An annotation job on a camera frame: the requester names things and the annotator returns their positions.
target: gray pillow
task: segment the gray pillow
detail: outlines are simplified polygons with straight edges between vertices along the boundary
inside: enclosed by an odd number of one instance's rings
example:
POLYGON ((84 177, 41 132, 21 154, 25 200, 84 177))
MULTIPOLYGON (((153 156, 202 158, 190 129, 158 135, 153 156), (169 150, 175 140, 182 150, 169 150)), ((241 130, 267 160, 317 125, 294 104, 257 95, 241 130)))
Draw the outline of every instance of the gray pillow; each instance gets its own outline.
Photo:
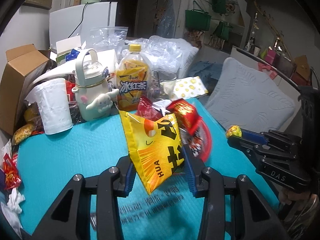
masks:
POLYGON ((278 130, 293 115, 295 104, 267 74, 229 57, 205 108, 225 129, 239 125, 262 132, 278 130))

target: yellow bottle cap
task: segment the yellow bottle cap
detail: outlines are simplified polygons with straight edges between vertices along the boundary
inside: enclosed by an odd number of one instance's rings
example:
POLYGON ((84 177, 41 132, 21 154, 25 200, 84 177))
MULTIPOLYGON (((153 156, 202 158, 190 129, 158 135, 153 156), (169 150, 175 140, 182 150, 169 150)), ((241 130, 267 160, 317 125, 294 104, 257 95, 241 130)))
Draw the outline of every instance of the yellow bottle cap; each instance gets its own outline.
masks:
POLYGON ((141 45, 140 44, 130 44, 129 51, 130 52, 140 52, 141 51, 141 45))

